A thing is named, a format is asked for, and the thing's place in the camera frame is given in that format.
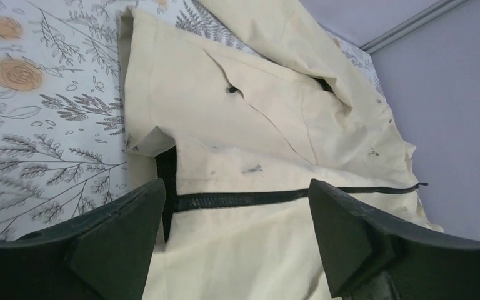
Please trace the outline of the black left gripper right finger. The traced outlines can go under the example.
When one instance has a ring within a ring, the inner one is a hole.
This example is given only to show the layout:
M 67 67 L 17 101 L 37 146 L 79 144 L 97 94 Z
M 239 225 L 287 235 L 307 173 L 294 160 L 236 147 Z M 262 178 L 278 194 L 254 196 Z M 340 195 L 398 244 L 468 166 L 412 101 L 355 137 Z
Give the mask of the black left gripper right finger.
M 317 179 L 308 198 L 331 296 L 480 299 L 480 241 L 418 226 Z

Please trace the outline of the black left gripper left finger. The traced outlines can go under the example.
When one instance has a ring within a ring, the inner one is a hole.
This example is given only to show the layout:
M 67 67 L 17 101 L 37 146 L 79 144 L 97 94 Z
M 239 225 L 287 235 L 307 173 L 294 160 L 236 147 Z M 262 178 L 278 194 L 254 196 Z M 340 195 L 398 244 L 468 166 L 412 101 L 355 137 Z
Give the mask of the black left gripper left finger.
M 165 202 L 161 179 L 14 241 L 0 241 L 0 299 L 141 299 Z

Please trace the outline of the beige zip jacket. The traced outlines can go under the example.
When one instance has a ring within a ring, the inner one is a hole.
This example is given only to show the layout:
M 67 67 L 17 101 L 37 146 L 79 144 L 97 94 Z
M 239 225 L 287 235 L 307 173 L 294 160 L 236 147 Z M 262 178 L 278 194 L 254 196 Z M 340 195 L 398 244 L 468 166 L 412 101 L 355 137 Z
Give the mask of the beige zip jacket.
M 413 190 L 414 146 L 384 96 L 299 1 L 203 1 L 253 53 L 176 28 L 141 8 L 121 16 L 129 173 L 175 149 L 176 192 L 244 198 L 366 188 L 358 199 L 439 231 Z M 400 195 L 372 188 L 399 188 Z M 306 196 L 174 214 L 144 299 L 329 299 Z

